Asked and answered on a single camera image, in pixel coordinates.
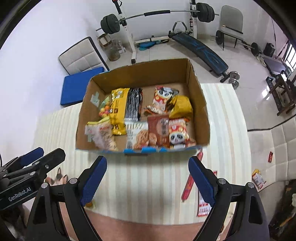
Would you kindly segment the brown cardboard box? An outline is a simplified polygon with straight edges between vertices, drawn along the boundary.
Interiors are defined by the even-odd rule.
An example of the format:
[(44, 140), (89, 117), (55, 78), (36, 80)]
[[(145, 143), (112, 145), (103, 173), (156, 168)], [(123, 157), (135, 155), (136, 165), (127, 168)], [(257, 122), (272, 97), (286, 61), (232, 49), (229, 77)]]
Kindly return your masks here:
[(210, 125), (203, 90), (196, 77), (192, 63), (187, 58), (155, 60), (141, 62), (113, 69), (92, 77), (87, 85), (79, 113), (76, 132), (76, 149), (94, 151), (95, 144), (85, 134), (89, 121), (99, 119), (99, 108), (91, 102), (92, 97), (99, 101), (118, 88), (141, 88), (142, 107), (152, 104), (156, 86), (171, 87), (179, 90), (180, 95), (189, 98), (193, 107), (193, 116), (189, 122), (188, 132), (198, 147), (210, 143)]

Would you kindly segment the cream quilted sofa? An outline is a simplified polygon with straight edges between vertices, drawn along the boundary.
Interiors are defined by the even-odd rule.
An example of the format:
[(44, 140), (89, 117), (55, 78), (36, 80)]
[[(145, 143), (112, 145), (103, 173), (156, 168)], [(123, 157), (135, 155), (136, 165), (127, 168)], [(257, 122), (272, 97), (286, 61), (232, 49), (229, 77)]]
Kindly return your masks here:
[[(295, 179), (295, 117), (268, 130), (250, 131), (248, 137), (251, 170), (258, 169), (266, 181), (261, 190), (275, 182)], [(269, 152), (273, 152), (271, 163)]]

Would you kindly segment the small red packet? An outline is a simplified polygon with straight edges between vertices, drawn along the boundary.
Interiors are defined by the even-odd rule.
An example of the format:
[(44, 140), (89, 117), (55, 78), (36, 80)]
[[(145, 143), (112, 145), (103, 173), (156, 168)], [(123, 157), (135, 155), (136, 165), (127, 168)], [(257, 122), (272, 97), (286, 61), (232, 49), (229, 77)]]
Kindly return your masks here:
[(273, 152), (269, 152), (268, 162), (271, 163), (273, 161)]

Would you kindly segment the striped cream table mat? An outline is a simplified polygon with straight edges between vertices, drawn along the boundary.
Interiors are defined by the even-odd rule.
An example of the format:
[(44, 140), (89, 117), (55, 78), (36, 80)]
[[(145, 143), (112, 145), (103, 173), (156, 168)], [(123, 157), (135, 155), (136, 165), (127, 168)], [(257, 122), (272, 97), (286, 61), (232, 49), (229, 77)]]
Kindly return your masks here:
[[(202, 163), (229, 183), (251, 180), (251, 153), (247, 127), (234, 89), (228, 84), (202, 84), (210, 123), (210, 144)], [(75, 148), (80, 104), (39, 119), (34, 148), (45, 153), (61, 148), (66, 153), (62, 174), (78, 177), (99, 151)], [(193, 187), (187, 200), (181, 196), (189, 176), (188, 161), (196, 149), (126, 156), (107, 153), (107, 172), (94, 196), (93, 211), (103, 216), (151, 225), (186, 225), (203, 222), (198, 214), (199, 192)]]

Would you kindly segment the black striped snack pack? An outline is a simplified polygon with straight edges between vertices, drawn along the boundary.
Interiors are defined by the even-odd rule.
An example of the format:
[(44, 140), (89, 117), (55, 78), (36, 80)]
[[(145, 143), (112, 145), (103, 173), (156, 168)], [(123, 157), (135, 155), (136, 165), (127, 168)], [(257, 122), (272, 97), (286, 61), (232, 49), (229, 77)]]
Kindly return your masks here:
[(143, 94), (141, 88), (130, 88), (125, 106), (125, 121), (140, 121)]

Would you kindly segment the lower panda snack bag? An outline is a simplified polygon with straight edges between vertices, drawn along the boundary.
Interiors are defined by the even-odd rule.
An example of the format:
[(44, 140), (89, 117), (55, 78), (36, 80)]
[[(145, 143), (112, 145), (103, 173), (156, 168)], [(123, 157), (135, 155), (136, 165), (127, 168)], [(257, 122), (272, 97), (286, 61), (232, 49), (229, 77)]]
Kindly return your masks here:
[(189, 136), (187, 122), (184, 118), (169, 120), (169, 141), (171, 149), (183, 149), (196, 146), (196, 141)]

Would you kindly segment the panda snack bag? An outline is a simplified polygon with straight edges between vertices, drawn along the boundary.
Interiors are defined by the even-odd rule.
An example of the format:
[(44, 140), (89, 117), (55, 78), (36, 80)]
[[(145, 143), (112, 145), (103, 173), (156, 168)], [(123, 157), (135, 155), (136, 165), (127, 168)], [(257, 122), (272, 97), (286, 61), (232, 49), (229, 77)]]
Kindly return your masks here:
[(183, 149), (196, 146), (196, 141), (189, 136), (187, 122), (184, 118), (169, 120), (169, 141), (171, 149)]
[(171, 87), (165, 86), (155, 86), (154, 88), (154, 98), (152, 104), (148, 105), (146, 109), (150, 113), (155, 114), (165, 114), (166, 104), (174, 96), (179, 94), (179, 90)]

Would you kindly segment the grey chair with barbell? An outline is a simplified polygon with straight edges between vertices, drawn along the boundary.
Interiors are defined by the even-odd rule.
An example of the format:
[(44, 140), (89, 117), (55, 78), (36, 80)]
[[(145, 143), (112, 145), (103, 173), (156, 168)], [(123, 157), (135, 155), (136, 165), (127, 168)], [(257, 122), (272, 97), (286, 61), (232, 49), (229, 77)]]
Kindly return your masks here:
[(222, 6), (219, 24), (215, 40), (222, 49), (225, 47), (225, 36), (228, 36), (235, 40), (234, 48), (239, 42), (244, 48), (250, 49), (253, 56), (259, 56), (261, 50), (258, 44), (255, 42), (248, 44), (243, 38), (243, 14), (239, 9), (228, 5)]

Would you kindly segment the upper panda snack bag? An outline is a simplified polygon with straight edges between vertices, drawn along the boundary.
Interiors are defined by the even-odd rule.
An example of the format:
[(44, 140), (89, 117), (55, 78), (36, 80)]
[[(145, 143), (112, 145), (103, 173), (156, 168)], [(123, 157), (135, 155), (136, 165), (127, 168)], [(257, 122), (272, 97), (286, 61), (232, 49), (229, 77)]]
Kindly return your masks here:
[(148, 105), (146, 109), (150, 113), (155, 114), (165, 114), (166, 104), (174, 96), (179, 94), (179, 90), (171, 87), (165, 86), (155, 86), (154, 88), (154, 98), (152, 104)]

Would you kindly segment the dark wooden chair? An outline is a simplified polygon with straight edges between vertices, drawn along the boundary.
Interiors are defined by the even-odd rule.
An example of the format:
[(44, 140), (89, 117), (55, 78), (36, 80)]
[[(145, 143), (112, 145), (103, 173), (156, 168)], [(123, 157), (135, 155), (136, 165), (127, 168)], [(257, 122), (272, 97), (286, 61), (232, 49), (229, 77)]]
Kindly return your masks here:
[(278, 109), (277, 116), (289, 114), (295, 109), (295, 70), (289, 75), (282, 71), (274, 77), (267, 77), (268, 94), (274, 98)]

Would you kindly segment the clear yellow-top snack bag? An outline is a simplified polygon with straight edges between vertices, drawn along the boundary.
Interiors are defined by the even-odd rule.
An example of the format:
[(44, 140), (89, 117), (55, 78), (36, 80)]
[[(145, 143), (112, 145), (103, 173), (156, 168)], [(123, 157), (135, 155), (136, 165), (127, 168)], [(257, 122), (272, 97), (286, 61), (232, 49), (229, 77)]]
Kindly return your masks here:
[(109, 121), (89, 121), (85, 126), (85, 134), (90, 136), (98, 149), (118, 151), (115, 137), (112, 134), (112, 125)]

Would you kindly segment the black speaker box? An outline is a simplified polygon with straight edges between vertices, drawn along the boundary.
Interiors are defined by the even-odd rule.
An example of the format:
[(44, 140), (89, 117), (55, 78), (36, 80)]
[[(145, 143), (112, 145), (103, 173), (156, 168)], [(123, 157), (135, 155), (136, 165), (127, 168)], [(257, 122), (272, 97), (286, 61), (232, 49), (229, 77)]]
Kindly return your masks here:
[(274, 44), (267, 43), (266, 46), (265, 46), (265, 48), (264, 48), (264, 50), (263, 50), (263, 54), (265, 56), (272, 57), (273, 54), (274, 54), (274, 52), (275, 52), (275, 46), (274, 46)]

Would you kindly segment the blue cushion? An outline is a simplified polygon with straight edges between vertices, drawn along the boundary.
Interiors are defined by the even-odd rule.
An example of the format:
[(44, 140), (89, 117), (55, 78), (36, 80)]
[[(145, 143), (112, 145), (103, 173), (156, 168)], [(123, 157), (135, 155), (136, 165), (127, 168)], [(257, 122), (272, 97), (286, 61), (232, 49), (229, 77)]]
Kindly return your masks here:
[(104, 71), (103, 67), (99, 67), (66, 76), (62, 87), (60, 105), (67, 107), (82, 102), (90, 79)]

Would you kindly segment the red white snack packet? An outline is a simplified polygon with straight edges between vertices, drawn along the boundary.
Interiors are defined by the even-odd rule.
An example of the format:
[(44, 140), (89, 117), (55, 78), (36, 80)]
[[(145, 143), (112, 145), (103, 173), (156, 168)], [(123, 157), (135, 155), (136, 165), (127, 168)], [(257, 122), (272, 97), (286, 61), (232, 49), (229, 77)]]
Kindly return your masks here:
[(197, 217), (205, 217), (209, 214), (211, 210), (210, 204), (206, 203), (201, 196), (201, 193), (198, 191), (198, 211)]

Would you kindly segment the colourful candy ball bag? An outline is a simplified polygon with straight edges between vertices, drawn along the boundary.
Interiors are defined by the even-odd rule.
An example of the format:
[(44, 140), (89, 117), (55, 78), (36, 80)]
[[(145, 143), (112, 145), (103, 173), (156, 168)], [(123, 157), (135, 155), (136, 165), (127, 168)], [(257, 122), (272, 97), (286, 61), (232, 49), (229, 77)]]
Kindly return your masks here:
[(99, 107), (99, 117), (101, 119), (106, 118), (110, 114), (110, 107), (111, 107), (111, 97), (108, 95), (104, 101), (100, 104)]

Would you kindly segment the glass jar on floor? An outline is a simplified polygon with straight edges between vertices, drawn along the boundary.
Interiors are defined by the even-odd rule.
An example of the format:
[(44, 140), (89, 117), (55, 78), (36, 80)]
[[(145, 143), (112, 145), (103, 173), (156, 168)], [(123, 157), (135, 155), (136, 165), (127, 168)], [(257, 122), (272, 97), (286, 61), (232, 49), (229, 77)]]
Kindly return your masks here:
[(106, 55), (111, 62), (117, 61), (120, 58), (120, 53), (115, 40), (111, 40), (107, 46)]

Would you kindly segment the brown pastry snack bag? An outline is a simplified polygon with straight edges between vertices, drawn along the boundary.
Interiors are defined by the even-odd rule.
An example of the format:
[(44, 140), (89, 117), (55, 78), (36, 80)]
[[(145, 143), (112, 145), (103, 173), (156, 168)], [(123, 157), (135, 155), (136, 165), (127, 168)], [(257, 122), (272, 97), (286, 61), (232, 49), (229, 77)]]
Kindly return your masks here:
[(148, 116), (147, 123), (149, 126), (149, 145), (169, 148), (169, 115)]

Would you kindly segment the chrome dumbbell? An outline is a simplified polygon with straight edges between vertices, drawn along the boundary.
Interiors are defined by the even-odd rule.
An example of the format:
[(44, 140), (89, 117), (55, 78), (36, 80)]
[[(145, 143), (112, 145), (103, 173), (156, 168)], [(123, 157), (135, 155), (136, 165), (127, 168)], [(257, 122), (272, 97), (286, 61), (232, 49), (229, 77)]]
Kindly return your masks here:
[(232, 87), (236, 90), (239, 87), (239, 80), (240, 75), (237, 71), (231, 71), (229, 73), (229, 80), (228, 83), (232, 84)]

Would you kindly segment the long yellow snack pack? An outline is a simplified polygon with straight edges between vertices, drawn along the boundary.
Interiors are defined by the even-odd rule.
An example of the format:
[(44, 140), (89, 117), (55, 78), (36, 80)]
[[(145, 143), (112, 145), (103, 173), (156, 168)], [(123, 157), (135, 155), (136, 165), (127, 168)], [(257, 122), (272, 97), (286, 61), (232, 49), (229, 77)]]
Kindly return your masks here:
[(111, 92), (110, 123), (116, 136), (126, 135), (125, 109), (130, 88), (118, 88)]

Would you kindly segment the red sausage stick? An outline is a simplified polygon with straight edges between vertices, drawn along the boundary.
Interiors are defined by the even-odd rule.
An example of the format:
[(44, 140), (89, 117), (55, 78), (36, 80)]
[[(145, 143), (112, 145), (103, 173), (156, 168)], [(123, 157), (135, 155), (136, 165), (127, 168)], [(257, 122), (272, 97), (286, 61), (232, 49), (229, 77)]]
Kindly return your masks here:
[[(200, 161), (202, 161), (202, 159), (203, 159), (203, 149), (201, 149), (199, 151), (199, 153), (197, 154), (197, 158)], [(182, 193), (182, 196), (181, 196), (182, 202), (185, 202), (188, 199), (188, 197), (189, 197), (189, 195), (191, 193), (191, 190), (193, 188), (193, 184), (194, 184), (193, 177), (192, 177), (191, 174), (189, 174), (188, 179), (187, 179), (187, 182), (185, 184), (185, 188), (184, 188), (183, 193)]]

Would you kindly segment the yellow snack bag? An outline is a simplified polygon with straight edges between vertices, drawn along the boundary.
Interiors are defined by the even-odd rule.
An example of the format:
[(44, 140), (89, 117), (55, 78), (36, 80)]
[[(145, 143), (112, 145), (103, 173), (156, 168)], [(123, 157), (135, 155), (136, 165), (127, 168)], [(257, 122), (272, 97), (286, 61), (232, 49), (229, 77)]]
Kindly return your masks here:
[(193, 117), (193, 108), (188, 97), (184, 95), (177, 95), (171, 98), (167, 103), (167, 109), (169, 111), (169, 118), (187, 118)]

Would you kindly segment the blue sit-up bench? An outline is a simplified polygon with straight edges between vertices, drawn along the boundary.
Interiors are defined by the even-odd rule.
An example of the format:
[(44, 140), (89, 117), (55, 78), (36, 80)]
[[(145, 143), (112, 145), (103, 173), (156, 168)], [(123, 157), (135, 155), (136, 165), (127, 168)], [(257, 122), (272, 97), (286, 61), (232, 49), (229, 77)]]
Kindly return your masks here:
[[(175, 27), (177, 23), (182, 23), (185, 27), (185, 32), (176, 32)], [(221, 83), (225, 82), (229, 78), (229, 74), (226, 73), (229, 66), (226, 62), (216, 54), (211, 48), (197, 40), (196, 38), (190, 36), (187, 32), (187, 26), (182, 21), (176, 21), (173, 28), (168, 33), (168, 37), (177, 43), (181, 44), (191, 52), (193, 52), (197, 57), (199, 57), (214, 73), (215, 75), (223, 76), (220, 80)]]

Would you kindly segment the white cookie snack bag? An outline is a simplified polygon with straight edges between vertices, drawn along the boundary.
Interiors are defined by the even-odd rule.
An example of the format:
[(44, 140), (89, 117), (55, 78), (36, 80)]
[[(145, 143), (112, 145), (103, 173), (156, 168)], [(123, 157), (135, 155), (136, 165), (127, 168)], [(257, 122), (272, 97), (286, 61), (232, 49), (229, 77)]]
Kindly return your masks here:
[(126, 121), (126, 148), (140, 150), (149, 145), (149, 125), (146, 121)]

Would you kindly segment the orange snack packet on sofa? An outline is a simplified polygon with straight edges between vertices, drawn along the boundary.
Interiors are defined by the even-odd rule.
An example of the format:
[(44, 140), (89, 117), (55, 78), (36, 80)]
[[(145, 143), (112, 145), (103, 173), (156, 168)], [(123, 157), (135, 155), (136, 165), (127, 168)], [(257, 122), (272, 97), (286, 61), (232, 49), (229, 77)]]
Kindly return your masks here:
[(261, 190), (266, 181), (263, 179), (261, 172), (258, 169), (255, 169), (252, 173), (252, 181), (255, 183), (255, 186), (258, 190)]

